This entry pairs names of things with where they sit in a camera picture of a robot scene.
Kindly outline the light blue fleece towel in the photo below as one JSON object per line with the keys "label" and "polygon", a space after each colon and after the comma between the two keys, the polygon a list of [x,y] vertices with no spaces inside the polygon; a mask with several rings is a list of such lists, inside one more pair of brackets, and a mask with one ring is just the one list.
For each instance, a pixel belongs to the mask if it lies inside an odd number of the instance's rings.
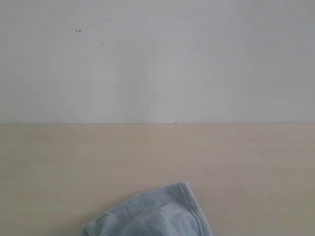
{"label": "light blue fleece towel", "polygon": [[211,236],[208,220],[186,181],[153,189],[90,222],[84,236]]}

